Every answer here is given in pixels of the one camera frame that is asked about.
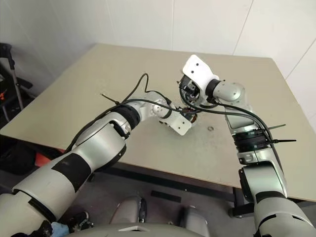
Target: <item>floor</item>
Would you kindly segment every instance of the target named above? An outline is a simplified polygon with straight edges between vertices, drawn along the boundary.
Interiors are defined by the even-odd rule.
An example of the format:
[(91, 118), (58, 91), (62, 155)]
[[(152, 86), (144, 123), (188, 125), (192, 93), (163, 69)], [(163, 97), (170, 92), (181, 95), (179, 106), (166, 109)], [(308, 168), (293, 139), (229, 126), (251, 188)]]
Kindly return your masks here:
[[(9, 191), (22, 178), (0, 171), (0, 188)], [(225, 186), (217, 187), (213, 184), (212, 188), (227, 189)], [(153, 197), (151, 196), (153, 190), (179, 196), (181, 203)], [(251, 237), (255, 233), (253, 217), (239, 219), (228, 216), (228, 210), (233, 205), (230, 202), (104, 173), (97, 173), (93, 182), (87, 182), (83, 186), (73, 205), (66, 212), (66, 216), (84, 209), (90, 213), (91, 221), (95, 226), (107, 224), (117, 204), (132, 195), (146, 199), (147, 222), (176, 223), (180, 209), (193, 205), (207, 219), (212, 237), (226, 237), (231, 236), (232, 233), (235, 237)], [(316, 226), (316, 205), (303, 207), (302, 210)]]

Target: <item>tabletop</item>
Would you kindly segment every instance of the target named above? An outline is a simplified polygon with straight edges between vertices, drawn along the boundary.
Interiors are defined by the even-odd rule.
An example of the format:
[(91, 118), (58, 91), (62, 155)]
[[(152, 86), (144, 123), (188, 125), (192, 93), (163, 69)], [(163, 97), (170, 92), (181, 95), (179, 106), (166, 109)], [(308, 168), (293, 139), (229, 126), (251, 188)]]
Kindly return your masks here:
[[(7, 124), (2, 135), (65, 149), (87, 122), (113, 106), (100, 95), (122, 100), (140, 76), (150, 76), (149, 89), (182, 105), (177, 81), (192, 53), (97, 44), (69, 67), (47, 90)], [(239, 82), (255, 113), (275, 139), (289, 196), (316, 201), (316, 135), (270, 58), (197, 54), (221, 80)], [(136, 91), (143, 93), (144, 85)], [(223, 115), (199, 114), (185, 136), (150, 118), (126, 141), (120, 162), (239, 187), (237, 150)]]

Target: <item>black cable tie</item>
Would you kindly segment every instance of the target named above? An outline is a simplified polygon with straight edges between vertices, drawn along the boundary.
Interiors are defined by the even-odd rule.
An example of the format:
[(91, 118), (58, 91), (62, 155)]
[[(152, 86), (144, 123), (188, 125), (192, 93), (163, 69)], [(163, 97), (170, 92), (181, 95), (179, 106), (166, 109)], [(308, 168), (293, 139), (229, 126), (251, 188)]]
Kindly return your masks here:
[(272, 130), (272, 129), (283, 127), (283, 126), (286, 126), (286, 124), (281, 124), (281, 125), (277, 125), (277, 126), (273, 126), (273, 127), (268, 127), (268, 129)]
[(296, 140), (295, 139), (288, 139), (288, 140), (274, 139), (274, 140), (272, 140), (272, 143), (279, 143), (279, 142), (296, 142)]
[(119, 101), (116, 101), (114, 99), (111, 99), (110, 97), (106, 96), (105, 94), (101, 93), (100, 95), (102, 95), (103, 97), (107, 98), (108, 100), (111, 100), (112, 102), (114, 102), (116, 105), (120, 104)]

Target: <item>wire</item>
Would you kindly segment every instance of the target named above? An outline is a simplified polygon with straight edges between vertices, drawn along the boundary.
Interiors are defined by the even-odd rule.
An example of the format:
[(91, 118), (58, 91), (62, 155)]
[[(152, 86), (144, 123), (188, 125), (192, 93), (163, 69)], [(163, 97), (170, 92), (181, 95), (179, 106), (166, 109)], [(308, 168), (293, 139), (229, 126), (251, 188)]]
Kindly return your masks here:
[(94, 120), (88, 122), (85, 126), (83, 126), (82, 129), (80, 129), (80, 131), (74, 136), (74, 138), (72, 139), (71, 143), (69, 144), (69, 146), (66, 148), (66, 150), (64, 151), (64, 153), (70, 152), (74, 146), (74, 144), (76, 143), (77, 139), (80, 137), (80, 135), (86, 130), (88, 129), (90, 126), (92, 126), (97, 120), (103, 118), (108, 112), (110, 112), (111, 110), (115, 109), (116, 107), (118, 107), (120, 105), (115, 105), (109, 109), (107, 109), (106, 111), (102, 112), (101, 114), (99, 114)]
[(134, 89), (128, 94), (128, 96), (126, 96), (125, 99), (123, 99), (122, 103), (124, 101), (126, 101), (132, 94), (134, 94), (134, 92), (137, 90), (137, 88), (139, 87), (140, 82), (143, 80), (143, 78), (146, 76), (146, 85), (145, 85), (145, 92), (147, 90), (147, 86), (148, 86), (148, 81), (149, 81), (149, 75), (147, 73), (142, 74), (142, 76), (139, 78), (136, 86), (134, 87)]
[(181, 96), (182, 100), (183, 100), (188, 106), (192, 107), (192, 108), (195, 109), (195, 110), (203, 111), (203, 112), (211, 113), (211, 114), (218, 114), (218, 115), (232, 115), (232, 116), (245, 117), (245, 118), (248, 118), (248, 119), (253, 120), (254, 122), (256, 122), (257, 124), (260, 125), (259, 121), (258, 121), (256, 118), (253, 118), (253, 117), (250, 116), (250, 115), (241, 114), (241, 113), (231, 113), (231, 112), (214, 111), (214, 110), (208, 110), (208, 109), (196, 107), (196, 106), (192, 105), (192, 104), (185, 98), (185, 96), (182, 94), (181, 88), (180, 88), (180, 96)]
[(213, 109), (215, 108), (217, 105), (199, 105), (201, 108), (203, 109)]
[(194, 105), (192, 105), (189, 101), (187, 101), (187, 99), (185, 98), (185, 96), (182, 94), (182, 89), (180, 89), (180, 96), (182, 98), (182, 100), (188, 104), (190, 107), (196, 109), (196, 110), (201, 110), (203, 112), (207, 112), (207, 113), (212, 113), (212, 114), (221, 114), (221, 115), (233, 115), (233, 116), (240, 116), (240, 117), (245, 117), (245, 118), (248, 118), (248, 119), (251, 119), (253, 120), (254, 122), (256, 122), (259, 126), (262, 126), (267, 134), (268, 134), (268, 140), (269, 140), (269, 144), (272, 148), (272, 151), (276, 157), (276, 161), (278, 162), (281, 170), (283, 171), (283, 168), (282, 168), (282, 165), (281, 165), (281, 161), (278, 157), (278, 154), (277, 154), (277, 151), (276, 151), (276, 148), (273, 144), (273, 138), (272, 138), (272, 134), (270, 133), (269, 131), (269, 128), (267, 127), (267, 125), (263, 122), (263, 120), (258, 117), (257, 115), (255, 115), (254, 113), (248, 111), (248, 110), (244, 110), (240, 107), (236, 107), (236, 106), (232, 106), (232, 105), (226, 105), (226, 104), (221, 104), (221, 103), (217, 103), (215, 102), (217, 105), (220, 105), (220, 106), (223, 106), (223, 107), (228, 107), (228, 108), (232, 108), (232, 109), (235, 109), (235, 110), (238, 110), (238, 111), (241, 111), (241, 112), (244, 112), (246, 114), (240, 114), (240, 113), (230, 113), (230, 112), (219, 112), (219, 111), (212, 111), (212, 110), (205, 110), (205, 109), (202, 109), (202, 108), (199, 108), (199, 107), (196, 107)]
[(262, 126), (264, 127), (264, 130), (266, 131), (266, 133), (267, 133), (267, 135), (268, 135), (268, 137), (269, 137), (269, 144), (270, 144), (270, 147), (272, 148), (272, 151), (273, 151), (273, 153), (275, 154), (276, 160), (277, 160), (277, 162), (278, 162), (278, 164), (279, 164), (281, 170), (283, 171), (280, 158), (279, 158), (279, 156), (278, 156), (278, 154), (277, 154), (277, 150), (276, 150), (276, 148), (275, 148), (275, 146), (274, 146), (274, 140), (273, 140), (272, 134), (271, 134), (271, 132), (270, 132), (270, 130), (269, 130), (269, 127), (263, 122), (263, 120), (262, 120), (259, 116), (257, 116), (256, 114), (254, 114), (254, 113), (252, 113), (252, 112), (250, 112), (250, 111), (248, 111), (248, 110), (245, 110), (245, 109), (243, 109), (243, 108), (240, 108), (240, 107), (237, 107), (237, 106), (233, 106), (233, 105), (221, 104), (221, 103), (217, 103), (217, 102), (215, 102), (215, 103), (216, 103), (217, 105), (220, 105), (220, 106), (224, 106), (224, 107), (227, 107), (227, 108), (231, 108), (231, 109), (235, 109), (235, 110), (244, 112), (244, 113), (246, 113), (246, 114), (248, 114), (248, 115), (251, 115), (251, 116), (253, 116), (254, 118), (258, 119), (258, 121), (262, 124)]
[(179, 113), (184, 113), (184, 114), (197, 114), (197, 113), (200, 112), (200, 111), (183, 111), (183, 110), (178, 110), (178, 109), (174, 109), (174, 108), (171, 108), (169, 106), (157, 103), (155, 101), (146, 100), (146, 99), (129, 99), (129, 100), (124, 101), (123, 103), (127, 104), (127, 103), (130, 103), (130, 102), (133, 102), (133, 101), (143, 101), (143, 102), (151, 103), (151, 104), (154, 104), (154, 105), (159, 105), (159, 106), (161, 106), (163, 108), (166, 108), (166, 109), (169, 109), (169, 110), (172, 110), (172, 111), (175, 111), (175, 112), (179, 112)]
[(106, 96), (105, 94), (102, 94), (101, 95), (105, 98), (107, 98), (108, 100), (114, 102), (116, 105), (107, 109), (106, 111), (102, 112), (101, 114), (99, 114), (94, 120), (88, 122), (82, 129), (80, 129), (80, 131), (74, 136), (74, 138), (72, 139), (71, 143), (69, 144), (69, 146), (66, 148), (66, 150), (64, 151), (64, 153), (67, 153), (69, 151), (72, 150), (74, 144), (76, 143), (77, 139), (80, 137), (80, 135), (87, 129), (89, 128), (90, 126), (92, 126), (97, 120), (103, 118), (107, 113), (109, 113), (111, 110), (117, 108), (118, 106), (122, 106), (122, 105), (125, 105), (129, 102), (133, 102), (133, 101), (143, 101), (143, 102), (148, 102), (148, 103), (151, 103), (151, 104), (154, 104), (154, 105), (159, 105), (163, 108), (166, 108), (166, 109), (169, 109), (169, 110), (172, 110), (172, 111), (176, 111), (176, 112), (180, 112), (180, 113), (185, 113), (185, 114), (196, 114), (196, 113), (199, 113), (199, 111), (182, 111), (182, 110), (178, 110), (178, 109), (174, 109), (174, 108), (171, 108), (171, 107), (168, 107), (168, 106), (165, 106), (165, 105), (162, 105), (162, 104), (159, 104), (157, 102), (154, 102), (154, 101), (150, 101), (150, 100), (145, 100), (145, 99), (129, 99), (129, 97), (137, 90), (137, 88), (139, 87), (141, 81), (146, 77), (146, 85), (145, 85), (145, 92), (156, 92), (158, 93), (159, 95), (161, 95), (166, 101), (167, 103), (169, 104), (169, 102), (171, 102), (167, 97), (165, 97), (163, 94), (161, 94), (160, 92), (158, 91), (155, 91), (155, 90), (147, 90), (147, 87), (148, 87), (148, 82), (149, 82), (149, 75), (147, 73), (144, 73), (142, 74), (142, 76), (139, 78), (136, 86), (134, 87), (134, 89), (128, 94), (128, 96), (125, 97), (125, 99), (123, 99), (123, 101), (120, 103), (119, 101), (116, 101), (108, 96)]

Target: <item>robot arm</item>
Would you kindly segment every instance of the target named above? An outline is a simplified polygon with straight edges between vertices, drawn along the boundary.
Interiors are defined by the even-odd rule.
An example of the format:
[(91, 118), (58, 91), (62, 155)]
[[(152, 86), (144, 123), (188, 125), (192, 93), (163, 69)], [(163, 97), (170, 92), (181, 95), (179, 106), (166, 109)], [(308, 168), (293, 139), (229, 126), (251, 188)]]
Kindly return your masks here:
[[(228, 105), (225, 113), (252, 112), (245, 89), (238, 83), (220, 81), (197, 56), (192, 55), (183, 68), (180, 93), (185, 102), (201, 109), (210, 103)], [(225, 115), (238, 153), (240, 183), (245, 198), (254, 202), (256, 237), (315, 236), (316, 230), (292, 201), (287, 199), (285, 177), (274, 147), (257, 119)]]
[(91, 173), (113, 165), (124, 155), (125, 140), (141, 121), (158, 117), (180, 135), (191, 128), (196, 115), (171, 111), (159, 104), (175, 109), (171, 101), (154, 91), (115, 106), (80, 134), (70, 152), (33, 172), (13, 187), (12, 195), (1, 195), (0, 235), (30, 234), (44, 220), (58, 220)]

